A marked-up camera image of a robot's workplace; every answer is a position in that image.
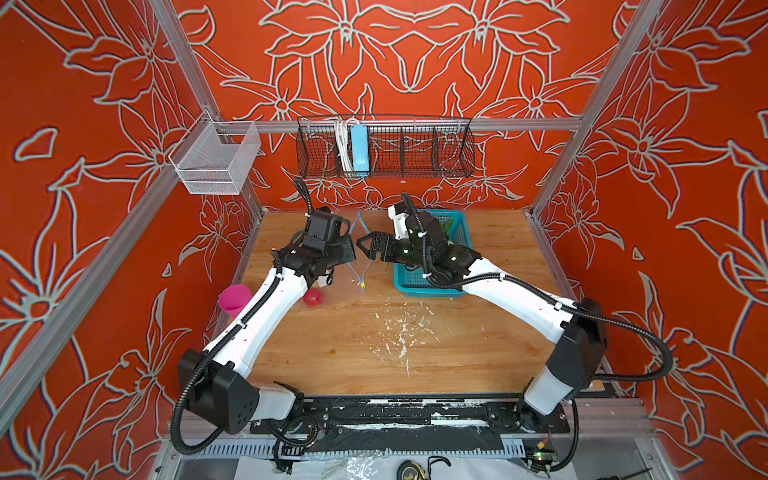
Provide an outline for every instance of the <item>pink cup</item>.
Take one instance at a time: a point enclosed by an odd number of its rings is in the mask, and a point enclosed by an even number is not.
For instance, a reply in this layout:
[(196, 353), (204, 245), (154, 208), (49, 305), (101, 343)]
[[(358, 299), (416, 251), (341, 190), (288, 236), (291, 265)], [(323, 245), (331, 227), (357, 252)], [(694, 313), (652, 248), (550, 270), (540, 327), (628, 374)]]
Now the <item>pink cup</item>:
[(227, 315), (235, 319), (252, 297), (253, 295), (250, 294), (250, 290), (245, 285), (228, 286), (219, 295), (219, 306), (227, 312)]

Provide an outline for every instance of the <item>red tomato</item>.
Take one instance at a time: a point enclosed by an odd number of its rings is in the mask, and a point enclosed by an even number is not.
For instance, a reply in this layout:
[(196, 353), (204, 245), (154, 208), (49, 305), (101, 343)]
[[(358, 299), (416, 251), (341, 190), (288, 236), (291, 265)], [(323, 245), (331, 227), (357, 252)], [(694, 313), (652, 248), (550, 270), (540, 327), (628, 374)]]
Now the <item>red tomato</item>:
[(323, 292), (319, 288), (310, 288), (304, 293), (304, 303), (309, 306), (318, 306), (323, 303)]

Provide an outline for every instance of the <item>red fruit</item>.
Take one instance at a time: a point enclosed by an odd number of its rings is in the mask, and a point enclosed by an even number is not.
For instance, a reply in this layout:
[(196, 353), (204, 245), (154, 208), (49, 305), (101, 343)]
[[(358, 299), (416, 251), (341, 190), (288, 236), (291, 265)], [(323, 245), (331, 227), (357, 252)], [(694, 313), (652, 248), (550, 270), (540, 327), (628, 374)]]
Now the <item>red fruit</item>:
[(304, 293), (304, 303), (309, 306), (318, 306), (323, 303), (323, 292), (319, 288), (310, 288)]

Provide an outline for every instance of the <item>red floral backdrop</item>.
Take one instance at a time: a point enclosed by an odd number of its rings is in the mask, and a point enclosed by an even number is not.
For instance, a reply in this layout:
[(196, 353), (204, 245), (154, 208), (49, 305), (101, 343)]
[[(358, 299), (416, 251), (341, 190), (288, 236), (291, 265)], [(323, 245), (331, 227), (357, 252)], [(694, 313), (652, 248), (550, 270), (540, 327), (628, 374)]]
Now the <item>red floral backdrop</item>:
[[(0, 31), (1, 375), (200, 111), (143, 0), (6, 2)], [(145, 477), (252, 226), (242, 197), (177, 185), (0, 439), (0, 477)]]
[[(478, 118), (578, 116), (639, 0), (174, 0), (227, 119), (311, 114)], [(407, 189), (448, 208), (530, 205), (564, 132), (477, 135), (478, 170), (461, 180), (311, 181), (336, 207), (386, 206)], [(263, 136), (251, 181), (262, 203), (291, 196), (295, 141)]]
[[(673, 350), (626, 388), (684, 478), (768, 476), (767, 25), (765, 2), (668, 2), (542, 219), (577, 295)], [(658, 366), (611, 335), (617, 371)]]

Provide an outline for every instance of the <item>white cable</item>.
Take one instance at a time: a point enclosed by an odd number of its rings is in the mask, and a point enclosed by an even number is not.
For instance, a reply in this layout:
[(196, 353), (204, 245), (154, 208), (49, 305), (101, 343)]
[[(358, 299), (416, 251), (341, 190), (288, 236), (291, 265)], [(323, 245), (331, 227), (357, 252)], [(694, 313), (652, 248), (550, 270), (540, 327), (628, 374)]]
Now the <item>white cable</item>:
[(349, 145), (349, 129), (347, 123), (338, 118), (334, 122), (334, 128), (336, 130), (336, 146), (339, 148), (339, 156), (341, 157), (341, 167), (345, 172), (354, 171), (352, 161), (349, 159), (349, 154), (346, 149)]

